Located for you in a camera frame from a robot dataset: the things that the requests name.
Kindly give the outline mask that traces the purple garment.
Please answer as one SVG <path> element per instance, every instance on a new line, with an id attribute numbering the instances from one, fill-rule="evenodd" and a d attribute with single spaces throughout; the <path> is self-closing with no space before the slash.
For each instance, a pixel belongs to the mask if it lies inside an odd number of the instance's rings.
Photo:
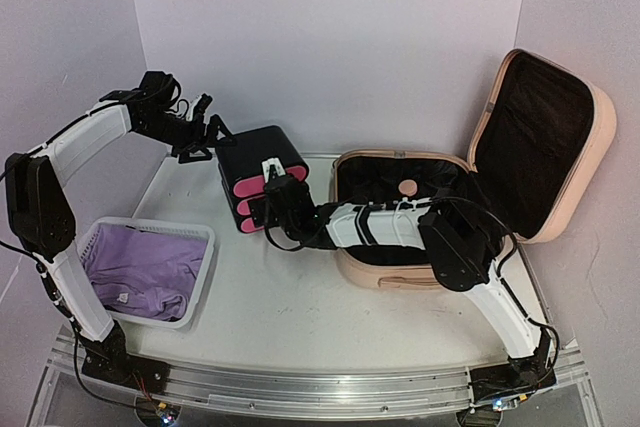
<path id="1" fill-rule="evenodd" d="M 102 223 L 80 254 L 105 309 L 176 322 L 184 318 L 207 241 Z"/>

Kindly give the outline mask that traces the white perforated plastic basket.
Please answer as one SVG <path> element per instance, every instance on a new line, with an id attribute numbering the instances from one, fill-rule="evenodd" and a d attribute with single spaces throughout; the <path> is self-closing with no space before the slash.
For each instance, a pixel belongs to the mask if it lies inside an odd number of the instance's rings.
<path id="1" fill-rule="evenodd" d="M 101 305 L 118 320 L 178 330 L 189 326 L 215 253 L 205 225 L 103 217 L 78 242 Z"/>

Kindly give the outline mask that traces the pink round compact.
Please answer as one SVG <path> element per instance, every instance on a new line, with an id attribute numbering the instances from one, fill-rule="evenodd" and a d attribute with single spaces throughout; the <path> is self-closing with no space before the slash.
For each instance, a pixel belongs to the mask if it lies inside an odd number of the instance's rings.
<path id="1" fill-rule="evenodd" d="M 418 190 L 418 184 L 413 179 L 402 180 L 398 185 L 398 191 L 406 197 L 412 197 L 416 195 Z"/>

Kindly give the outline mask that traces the black pink drawer organizer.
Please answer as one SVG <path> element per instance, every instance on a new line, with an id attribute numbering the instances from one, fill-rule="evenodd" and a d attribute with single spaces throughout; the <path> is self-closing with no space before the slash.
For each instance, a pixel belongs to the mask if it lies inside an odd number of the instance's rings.
<path id="1" fill-rule="evenodd" d="M 215 153 L 228 205 L 243 234 L 263 229 L 264 161 L 278 158 L 284 170 L 300 181 L 309 175 L 308 165 L 277 125 L 237 133 L 233 146 L 216 147 Z"/>

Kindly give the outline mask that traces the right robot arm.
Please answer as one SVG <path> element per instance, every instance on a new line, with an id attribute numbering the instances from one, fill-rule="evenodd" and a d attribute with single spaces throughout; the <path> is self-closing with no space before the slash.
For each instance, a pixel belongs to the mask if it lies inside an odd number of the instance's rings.
<path id="1" fill-rule="evenodd" d="M 436 282 L 465 295 L 500 337 L 508 360 L 474 375 L 488 397 L 548 384 L 557 362 L 557 330 L 534 319 L 503 275 L 511 258 L 503 240 L 513 232 L 492 212 L 449 190 L 426 198 L 384 203 L 317 205 L 309 186 L 286 172 L 264 176 L 263 226 L 279 227 L 291 251 L 362 247 L 412 248 L 426 254 Z"/>

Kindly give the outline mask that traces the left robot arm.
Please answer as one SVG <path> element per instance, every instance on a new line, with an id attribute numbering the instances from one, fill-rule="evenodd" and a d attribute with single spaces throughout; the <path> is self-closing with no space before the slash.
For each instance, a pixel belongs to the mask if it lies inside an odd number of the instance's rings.
<path id="1" fill-rule="evenodd" d="M 15 252 L 31 258 L 50 301 L 80 337 L 103 344 L 116 322 L 103 307 L 81 264 L 76 220 L 64 192 L 71 177 L 113 142 L 129 133 L 169 146 L 179 163 L 207 161 L 236 137 L 217 114 L 208 115 L 211 96 L 200 95 L 184 114 L 175 77 L 148 71 L 130 90 L 114 90 L 49 140 L 5 162 L 8 224 L 20 244 Z"/>

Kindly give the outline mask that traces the pink hard-shell suitcase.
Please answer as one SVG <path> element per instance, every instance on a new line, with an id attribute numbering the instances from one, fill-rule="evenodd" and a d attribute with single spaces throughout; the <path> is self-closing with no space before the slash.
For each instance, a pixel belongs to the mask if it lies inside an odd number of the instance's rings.
<path id="1" fill-rule="evenodd" d="M 504 58 L 465 158 L 433 152 L 356 150 L 334 164 L 337 201 L 384 203 L 444 190 L 498 217 L 526 244 L 567 227 L 611 145 L 616 113 L 607 94 L 538 55 Z M 412 197 L 398 191 L 413 179 Z M 342 249 L 340 272 L 369 288 L 441 287 L 425 253 L 412 248 Z"/>

